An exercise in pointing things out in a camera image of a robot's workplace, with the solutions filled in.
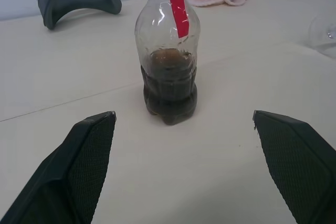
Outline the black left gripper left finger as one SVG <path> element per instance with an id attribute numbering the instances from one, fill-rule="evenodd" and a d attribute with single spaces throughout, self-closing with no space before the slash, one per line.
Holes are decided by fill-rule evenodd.
<path id="1" fill-rule="evenodd" d="M 38 166 L 1 223 L 91 223 L 108 170 L 116 114 L 76 123 Z"/>

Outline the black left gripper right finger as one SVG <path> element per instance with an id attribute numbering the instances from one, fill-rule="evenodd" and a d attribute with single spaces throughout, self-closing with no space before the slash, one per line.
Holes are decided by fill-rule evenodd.
<path id="1" fill-rule="evenodd" d="M 269 173 L 297 223 L 335 223 L 335 149 L 308 123 L 256 110 Z"/>

